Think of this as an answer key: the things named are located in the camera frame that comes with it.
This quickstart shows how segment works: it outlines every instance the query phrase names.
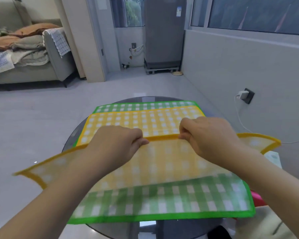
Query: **sofa armrest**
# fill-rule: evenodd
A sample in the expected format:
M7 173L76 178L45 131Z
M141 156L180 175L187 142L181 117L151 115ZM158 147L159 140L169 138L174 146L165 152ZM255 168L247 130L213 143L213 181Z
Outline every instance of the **sofa armrest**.
M67 54L61 57L51 35L48 32L44 32L43 39L50 62L58 80L65 80L76 69L72 52L68 52Z

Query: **washing machine label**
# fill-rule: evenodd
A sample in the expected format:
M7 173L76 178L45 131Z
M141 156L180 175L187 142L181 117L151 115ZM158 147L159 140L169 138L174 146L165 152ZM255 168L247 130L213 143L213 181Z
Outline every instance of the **washing machine label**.
M177 7L177 10L176 10L176 16L177 17L180 17L182 14L182 7Z

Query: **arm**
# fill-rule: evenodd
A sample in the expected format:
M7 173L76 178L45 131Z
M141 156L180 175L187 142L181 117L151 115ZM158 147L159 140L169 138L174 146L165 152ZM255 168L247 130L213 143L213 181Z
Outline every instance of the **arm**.
M0 229L0 238L56 239L93 185L147 144L140 129L100 128L84 153Z
M237 174L255 189L299 238L299 180L243 144L220 118L183 119L180 139L204 159Z

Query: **window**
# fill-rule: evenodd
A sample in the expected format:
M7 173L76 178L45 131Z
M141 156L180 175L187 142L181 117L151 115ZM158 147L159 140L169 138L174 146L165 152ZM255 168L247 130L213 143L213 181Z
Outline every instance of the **window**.
M299 34L299 0L213 0L209 27Z
M203 27L208 0L194 0L191 26Z
M142 26L142 1L143 0L111 0L115 27Z

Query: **green checkered cloth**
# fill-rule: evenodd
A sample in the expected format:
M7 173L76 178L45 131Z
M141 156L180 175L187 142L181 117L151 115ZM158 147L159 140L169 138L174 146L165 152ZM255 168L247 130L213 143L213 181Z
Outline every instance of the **green checkered cloth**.
M251 217L250 189L235 174L89 193L69 224Z
M126 112L162 109L180 106L198 106L194 101L146 102L146 103L120 103L98 106L93 113L100 112Z

